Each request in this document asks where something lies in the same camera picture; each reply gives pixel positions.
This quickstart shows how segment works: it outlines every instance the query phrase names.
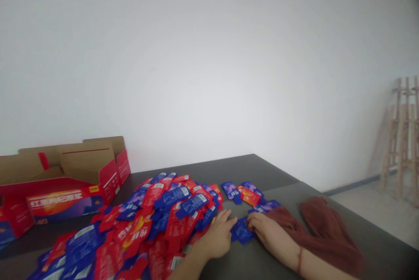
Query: brown cloth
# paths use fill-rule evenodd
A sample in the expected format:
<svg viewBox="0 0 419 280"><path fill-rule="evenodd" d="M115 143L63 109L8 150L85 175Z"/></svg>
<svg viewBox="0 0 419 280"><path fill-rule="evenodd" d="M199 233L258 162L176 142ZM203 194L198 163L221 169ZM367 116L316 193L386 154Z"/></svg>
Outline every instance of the brown cloth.
<svg viewBox="0 0 419 280"><path fill-rule="evenodd" d="M284 206L266 215L275 220L303 248L340 270L357 277L364 267L364 256L349 236L340 215L326 206L327 201L314 197L300 206L312 236Z"/></svg>

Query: white wall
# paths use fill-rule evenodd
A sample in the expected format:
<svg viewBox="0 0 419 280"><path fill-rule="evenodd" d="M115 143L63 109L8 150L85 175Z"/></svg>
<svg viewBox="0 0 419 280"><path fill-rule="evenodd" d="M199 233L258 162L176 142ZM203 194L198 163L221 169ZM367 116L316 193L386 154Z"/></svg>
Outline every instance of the white wall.
<svg viewBox="0 0 419 280"><path fill-rule="evenodd" d="M0 0L0 154L124 135L133 171L256 153L358 181L417 1Z"/></svg>

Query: red cardboard box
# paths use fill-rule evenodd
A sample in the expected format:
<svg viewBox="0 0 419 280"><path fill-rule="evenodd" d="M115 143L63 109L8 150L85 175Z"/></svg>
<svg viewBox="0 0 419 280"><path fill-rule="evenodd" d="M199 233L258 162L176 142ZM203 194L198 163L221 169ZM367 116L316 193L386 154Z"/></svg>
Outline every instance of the red cardboard box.
<svg viewBox="0 0 419 280"><path fill-rule="evenodd" d="M127 149L125 148L125 142L123 136L114 137L103 137L103 138L91 138L83 140L84 143L93 141L109 140L112 142L113 154L117 162L119 176L121 178L121 185L127 180L128 175L131 174L130 164L128 162Z"/></svg>
<svg viewBox="0 0 419 280"><path fill-rule="evenodd" d="M0 178L0 195L26 197L37 224L96 212L113 201L122 183L109 140L26 148L19 153L13 159L1 158L9 163ZM31 172L17 172L21 164Z"/></svg>
<svg viewBox="0 0 419 280"><path fill-rule="evenodd" d="M24 198L0 196L0 245L20 238L33 225Z"/></svg>

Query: floor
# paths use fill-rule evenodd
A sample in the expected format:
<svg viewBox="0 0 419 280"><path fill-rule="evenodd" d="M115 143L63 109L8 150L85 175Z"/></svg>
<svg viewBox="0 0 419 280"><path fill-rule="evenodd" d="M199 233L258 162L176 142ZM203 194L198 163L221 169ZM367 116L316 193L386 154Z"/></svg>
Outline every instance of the floor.
<svg viewBox="0 0 419 280"><path fill-rule="evenodd" d="M405 175L400 201L395 199L396 181L396 175L390 176L384 193L380 181L374 181L330 198L419 250L419 208L412 205L410 175Z"/></svg>

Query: table surface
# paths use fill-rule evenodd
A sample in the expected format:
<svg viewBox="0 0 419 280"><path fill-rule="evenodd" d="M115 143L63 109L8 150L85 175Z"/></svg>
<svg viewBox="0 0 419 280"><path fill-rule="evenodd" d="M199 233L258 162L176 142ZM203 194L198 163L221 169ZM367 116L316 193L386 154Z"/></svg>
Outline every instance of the table surface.
<svg viewBox="0 0 419 280"><path fill-rule="evenodd" d="M218 185L224 181L232 181L237 185L243 181L251 181L264 191L266 198L282 203L300 222L303 222L299 214L301 202L312 196L327 198L252 154L131 174L113 204L123 203L141 182L160 172L190 174L197 182ZM235 205L226 197L225 200L224 207L231 208L233 215L238 217L246 216L247 210L251 208L246 203ZM408 279L417 271L417 250L337 202L328 200L330 206L340 213L354 242L365 255L366 267L362 279ZM26 279L36 269L36 258L52 248L58 236L88 225L91 217L89 215L33 227L22 238L0 251L0 273L4 273L0 278ZM25 263L25 268L22 268L22 262ZM231 279L238 276L243 279L259 278L260 272L264 279L299 279L295 273L275 260L256 239L246 245L234 242L225 257L207 264L201 279Z"/></svg>
<svg viewBox="0 0 419 280"><path fill-rule="evenodd" d="M275 199L285 206L307 231L299 205L313 196L324 197L329 206L340 214L349 234L365 257L361 279L413 279L419 274L419 251L306 183L299 182L263 193L266 199ZM235 205L232 201L224 202L223 206L232 209L232 216L239 218L247 216L248 209L251 209L246 203ZM270 255L258 239L253 239L245 245L234 242L226 256L211 260L205 266L201 279L301 278Z"/></svg>

